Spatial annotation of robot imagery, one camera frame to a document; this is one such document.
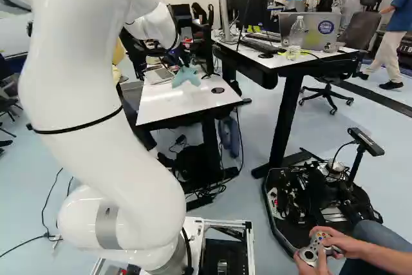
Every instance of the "black strap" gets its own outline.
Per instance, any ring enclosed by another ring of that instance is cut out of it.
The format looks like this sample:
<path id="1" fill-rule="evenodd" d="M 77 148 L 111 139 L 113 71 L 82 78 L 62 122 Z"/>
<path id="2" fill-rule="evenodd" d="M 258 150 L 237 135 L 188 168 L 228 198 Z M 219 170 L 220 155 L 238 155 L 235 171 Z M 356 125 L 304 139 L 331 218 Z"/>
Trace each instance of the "black strap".
<path id="1" fill-rule="evenodd" d="M 119 114 L 120 111 L 122 111 L 122 109 L 123 109 L 123 106 L 119 107 L 112 114 L 109 114 L 105 117 L 102 117 L 101 119 L 94 120 L 93 122 L 88 122 L 86 124 L 75 126 L 75 127 L 70 127 L 70 128 L 66 128 L 66 129 L 57 129 L 57 130 L 36 130 L 36 129 L 33 128 L 33 131 L 40 134 L 40 135 L 58 135 L 60 133 L 67 133 L 67 132 L 70 132 L 70 131 L 77 131 L 77 130 L 81 130 L 81 129 L 84 129 L 84 128 L 87 128 L 87 127 L 91 127 L 91 126 L 100 124 L 101 122 L 104 122 L 108 119 L 111 119 L 112 117 Z"/>

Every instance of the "white pants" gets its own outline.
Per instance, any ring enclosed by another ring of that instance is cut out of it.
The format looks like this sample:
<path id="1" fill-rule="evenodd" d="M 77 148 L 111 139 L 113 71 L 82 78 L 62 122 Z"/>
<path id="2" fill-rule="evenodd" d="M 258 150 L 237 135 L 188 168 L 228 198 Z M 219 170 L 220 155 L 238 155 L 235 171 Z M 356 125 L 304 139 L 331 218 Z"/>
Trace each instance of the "white pants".
<path id="1" fill-rule="evenodd" d="M 375 60 L 371 66 L 365 70 L 365 73 L 371 74 L 385 64 L 391 81 L 395 83 L 402 82 L 397 48 L 405 34 L 406 32 L 386 32 L 376 53 Z"/>

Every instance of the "black shoe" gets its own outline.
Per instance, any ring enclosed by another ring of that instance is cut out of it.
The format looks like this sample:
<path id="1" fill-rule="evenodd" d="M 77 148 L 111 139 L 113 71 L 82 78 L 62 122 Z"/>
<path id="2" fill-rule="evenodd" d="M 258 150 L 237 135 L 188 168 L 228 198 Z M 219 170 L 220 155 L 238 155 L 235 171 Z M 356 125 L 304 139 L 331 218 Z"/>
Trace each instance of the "black shoe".
<path id="1" fill-rule="evenodd" d="M 161 164 L 163 164 L 166 168 L 171 169 L 174 166 L 174 160 L 167 158 L 164 154 L 162 153 L 158 153 L 157 154 L 157 160 L 159 160 L 159 162 Z"/>
<path id="2" fill-rule="evenodd" d="M 9 146 L 11 143 L 13 143 L 13 141 L 11 141 L 11 140 L 0 141 L 0 147 Z"/>
<path id="3" fill-rule="evenodd" d="M 363 72 L 358 72 L 355 73 L 355 77 L 360 77 L 362 80 L 366 81 L 369 78 L 369 74 L 363 73 Z"/>
<path id="4" fill-rule="evenodd" d="M 395 90 L 397 88 L 404 87 L 404 83 L 402 83 L 402 82 L 395 83 L 395 82 L 389 81 L 385 84 L 379 85 L 379 87 L 382 88 L 383 90 Z"/>

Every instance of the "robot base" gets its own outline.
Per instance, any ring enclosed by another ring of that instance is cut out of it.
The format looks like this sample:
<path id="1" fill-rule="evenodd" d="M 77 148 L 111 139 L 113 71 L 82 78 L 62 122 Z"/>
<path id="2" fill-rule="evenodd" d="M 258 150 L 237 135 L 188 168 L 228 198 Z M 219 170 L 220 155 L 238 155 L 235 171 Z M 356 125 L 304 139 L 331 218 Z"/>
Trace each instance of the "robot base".
<path id="1" fill-rule="evenodd" d="M 227 275 L 228 273 L 255 275 L 252 222 L 186 217 L 183 227 L 191 247 L 193 268 L 191 275 Z M 99 259 L 90 275 L 109 275 L 107 272 L 101 272 L 105 263 L 105 259 Z M 187 266 L 187 255 L 182 261 L 182 270 L 185 266 Z M 114 268 L 116 269 L 114 273 L 113 267 L 110 269 L 110 275 L 150 275 L 131 265 L 127 267 L 128 272 L 125 273 L 122 273 L 122 269 L 118 267 Z"/>

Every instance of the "jeans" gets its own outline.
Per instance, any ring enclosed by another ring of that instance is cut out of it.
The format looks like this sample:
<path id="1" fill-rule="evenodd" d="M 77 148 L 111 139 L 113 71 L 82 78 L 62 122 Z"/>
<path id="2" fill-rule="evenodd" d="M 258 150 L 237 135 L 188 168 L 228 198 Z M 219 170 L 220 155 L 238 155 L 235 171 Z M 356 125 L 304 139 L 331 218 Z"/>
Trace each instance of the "jeans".
<path id="1" fill-rule="evenodd" d="M 353 231 L 353 237 L 358 240 L 394 249 L 396 251 L 412 252 L 412 244 L 408 243 L 405 239 L 397 235 L 392 230 L 389 230 L 380 223 L 373 222 L 371 220 L 363 220 L 359 222 Z M 339 274 L 386 275 L 390 273 L 378 269 L 363 260 L 347 259 Z"/>

